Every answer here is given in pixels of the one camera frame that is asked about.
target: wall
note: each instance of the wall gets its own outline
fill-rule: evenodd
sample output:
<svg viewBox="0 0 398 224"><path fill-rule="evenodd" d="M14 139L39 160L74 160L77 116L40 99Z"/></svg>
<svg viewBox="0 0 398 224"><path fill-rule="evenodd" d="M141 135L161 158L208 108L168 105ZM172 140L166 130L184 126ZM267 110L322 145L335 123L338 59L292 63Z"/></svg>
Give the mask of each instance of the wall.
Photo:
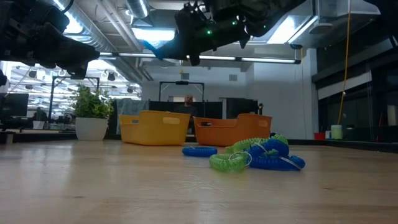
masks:
<svg viewBox="0 0 398 224"><path fill-rule="evenodd" d="M248 70L246 95L264 104L264 114L273 117L271 131L290 139L313 139L318 99L311 76L316 72L314 49L300 65L254 63Z"/></svg>
<svg viewBox="0 0 398 224"><path fill-rule="evenodd" d="M190 82L205 83L205 100L219 101L220 98L245 98L246 74L238 68L203 68L203 67L149 67L147 70L155 79L142 84L142 100L159 99L159 82L175 82L181 80L181 69L190 74ZM229 81L229 75L238 75L236 82ZM201 101L201 85L162 85L162 101L167 101L169 96L185 96L192 94L197 101Z"/></svg>

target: red cup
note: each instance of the red cup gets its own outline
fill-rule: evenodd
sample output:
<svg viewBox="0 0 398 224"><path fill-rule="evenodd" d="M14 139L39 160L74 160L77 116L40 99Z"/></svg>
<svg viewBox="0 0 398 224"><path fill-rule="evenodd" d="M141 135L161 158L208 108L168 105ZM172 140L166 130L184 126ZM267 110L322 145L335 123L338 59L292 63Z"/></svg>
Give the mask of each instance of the red cup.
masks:
<svg viewBox="0 0 398 224"><path fill-rule="evenodd" d="M315 140L325 140L326 134L325 133L314 133L313 137L315 138Z"/></svg>

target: orange basket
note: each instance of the orange basket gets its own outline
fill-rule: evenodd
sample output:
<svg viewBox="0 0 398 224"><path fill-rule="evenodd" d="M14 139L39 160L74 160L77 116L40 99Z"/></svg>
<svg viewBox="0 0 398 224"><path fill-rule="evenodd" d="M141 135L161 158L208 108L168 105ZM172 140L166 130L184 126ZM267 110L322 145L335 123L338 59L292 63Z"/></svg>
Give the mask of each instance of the orange basket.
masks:
<svg viewBox="0 0 398 224"><path fill-rule="evenodd" d="M237 119L193 118L197 142L207 146L232 146L249 138L269 138L272 117L240 114Z"/></svg>
<svg viewBox="0 0 398 224"><path fill-rule="evenodd" d="M146 146L181 146L187 137L189 118L189 114L163 111L119 115L122 141Z"/></svg>

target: yellow basket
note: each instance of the yellow basket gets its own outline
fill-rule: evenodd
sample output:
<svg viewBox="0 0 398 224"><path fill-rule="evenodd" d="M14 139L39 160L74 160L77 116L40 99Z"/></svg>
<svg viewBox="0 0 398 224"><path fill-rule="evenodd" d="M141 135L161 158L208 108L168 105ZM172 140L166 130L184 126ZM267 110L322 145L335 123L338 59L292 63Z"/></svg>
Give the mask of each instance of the yellow basket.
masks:
<svg viewBox="0 0 398 224"><path fill-rule="evenodd" d="M181 146L185 143L189 118L189 114L162 111L119 115L122 141L146 146Z"/></svg>

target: table surface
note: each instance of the table surface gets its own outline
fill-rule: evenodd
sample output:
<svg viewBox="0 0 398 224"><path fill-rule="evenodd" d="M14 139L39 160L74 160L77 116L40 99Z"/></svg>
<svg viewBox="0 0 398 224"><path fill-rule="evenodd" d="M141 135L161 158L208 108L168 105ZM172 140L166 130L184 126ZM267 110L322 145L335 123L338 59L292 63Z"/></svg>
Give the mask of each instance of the table surface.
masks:
<svg viewBox="0 0 398 224"><path fill-rule="evenodd" d="M398 155L291 146L301 172L222 173L182 147L0 146L0 223L398 223Z"/></svg>

